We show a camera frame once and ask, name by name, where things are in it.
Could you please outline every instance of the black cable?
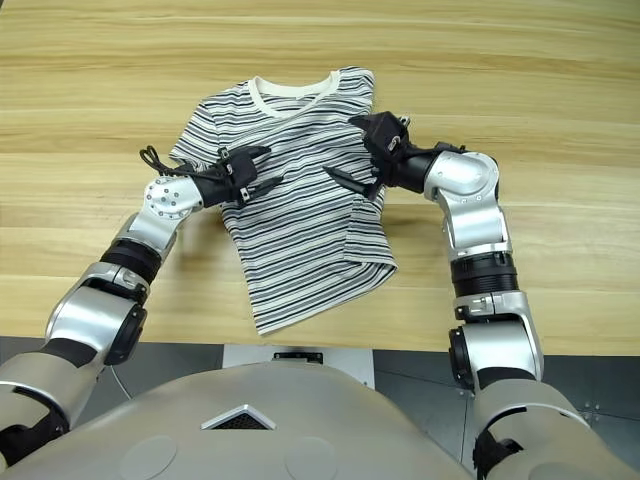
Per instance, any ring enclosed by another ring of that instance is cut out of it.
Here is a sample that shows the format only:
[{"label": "black cable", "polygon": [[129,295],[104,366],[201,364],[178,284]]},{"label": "black cable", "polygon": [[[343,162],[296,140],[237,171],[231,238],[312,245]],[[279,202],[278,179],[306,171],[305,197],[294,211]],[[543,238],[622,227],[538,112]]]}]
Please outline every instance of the black cable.
[{"label": "black cable", "polygon": [[144,163],[153,168],[156,172],[158,172],[162,176],[166,177],[176,177],[176,176],[187,176],[187,177],[198,177],[205,178],[207,180],[212,180],[214,182],[225,181],[229,178],[229,173],[224,165],[220,163],[212,163],[206,170],[207,173],[198,173],[195,171],[190,171],[182,168],[171,168],[168,165],[165,165],[160,160],[160,156],[158,152],[153,147],[153,145],[147,145],[147,148],[143,148],[140,150],[140,158]]}]

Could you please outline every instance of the shirt sleeve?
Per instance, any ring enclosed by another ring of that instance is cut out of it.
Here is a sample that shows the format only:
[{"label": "shirt sleeve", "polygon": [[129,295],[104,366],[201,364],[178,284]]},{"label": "shirt sleeve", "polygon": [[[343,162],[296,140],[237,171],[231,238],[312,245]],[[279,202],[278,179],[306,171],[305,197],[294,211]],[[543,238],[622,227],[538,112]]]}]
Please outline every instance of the shirt sleeve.
[{"label": "shirt sleeve", "polygon": [[201,102],[171,149],[169,158],[202,171],[218,160],[218,148],[220,142],[213,115]]}]

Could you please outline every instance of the striped t-shirt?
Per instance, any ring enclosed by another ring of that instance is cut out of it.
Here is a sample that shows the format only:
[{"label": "striped t-shirt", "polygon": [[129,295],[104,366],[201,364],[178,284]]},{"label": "striped t-shirt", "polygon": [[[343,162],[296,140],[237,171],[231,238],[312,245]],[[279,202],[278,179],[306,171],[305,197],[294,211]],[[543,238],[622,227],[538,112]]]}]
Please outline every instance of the striped t-shirt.
[{"label": "striped t-shirt", "polygon": [[322,169],[372,181],[361,132],[347,122],[369,113],[372,95],[373,74],[357,67],[306,87],[255,77],[200,102],[171,151],[201,170],[220,147],[271,148],[254,183],[282,183],[243,208],[222,205],[260,334],[363,295],[397,268],[380,225],[384,191],[369,202]]}]

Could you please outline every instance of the cable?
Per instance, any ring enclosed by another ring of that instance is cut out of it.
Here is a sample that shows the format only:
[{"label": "cable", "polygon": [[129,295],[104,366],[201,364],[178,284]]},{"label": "cable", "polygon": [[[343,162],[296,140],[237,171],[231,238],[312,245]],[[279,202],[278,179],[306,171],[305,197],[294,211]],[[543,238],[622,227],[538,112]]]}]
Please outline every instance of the cable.
[{"label": "cable", "polygon": [[120,377],[116,373],[116,369],[113,368],[113,365],[109,365],[109,368],[111,369],[111,373],[113,374],[113,378],[116,380],[116,383],[118,384],[118,386],[122,390],[122,393],[124,393],[124,396],[127,397],[127,400],[131,400],[131,398],[132,398],[131,394],[129,393],[129,390],[127,390],[127,387],[124,386],[124,383],[122,383],[122,380],[120,380]]},{"label": "cable", "polygon": [[206,178],[207,180],[212,180],[214,182],[220,181],[228,181],[229,173],[224,165],[220,163],[212,163],[208,166],[206,173],[198,173],[193,170],[189,170],[186,168],[171,168],[168,165],[165,165],[160,160],[160,156],[158,152],[153,147],[153,145],[147,145],[147,148],[143,148],[140,150],[140,158],[144,163],[153,168],[160,175],[173,177],[173,176],[187,176],[187,177],[198,177],[198,178]]}]

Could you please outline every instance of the silver arm segment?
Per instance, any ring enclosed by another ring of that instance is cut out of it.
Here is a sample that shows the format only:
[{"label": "silver arm segment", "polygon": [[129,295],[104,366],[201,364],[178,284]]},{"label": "silver arm segment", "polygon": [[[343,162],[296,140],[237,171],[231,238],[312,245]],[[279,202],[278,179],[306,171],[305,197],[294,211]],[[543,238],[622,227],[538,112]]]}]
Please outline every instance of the silver arm segment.
[{"label": "silver arm segment", "polygon": [[[512,248],[498,205],[498,178],[487,155],[443,152],[424,184],[425,197],[445,214],[454,312],[465,321],[450,332],[450,354],[454,375],[476,395],[473,459],[479,478],[636,479],[571,403],[541,382],[543,354],[527,296],[518,289],[515,269],[508,279],[511,260],[503,263]],[[492,278],[501,272],[507,279]]]},{"label": "silver arm segment", "polygon": [[498,180],[498,166],[488,155],[450,151],[436,157],[424,180],[425,198],[437,202],[445,215],[454,284],[457,277],[464,284],[456,284],[454,301],[456,317],[466,321],[451,334],[458,367],[454,374],[474,391],[491,377],[508,378],[510,372],[525,372],[537,380],[543,373],[527,296],[518,289],[515,269],[511,274],[502,265],[512,261],[512,247],[498,205]]},{"label": "silver arm segment", "polygon": [[161,176],[150,182],[140,212],[53,309],[44,347],[0,367],[0,432],[21,425],[41,439],[25,442],[16,433],[11,439],[22,446],[4,452],[9,458],[0,452],[0,465],[15,463],[71,429],[105,365],[129,357],[142,332],[150,283],[177,229],[202,207],[190,177]]}]

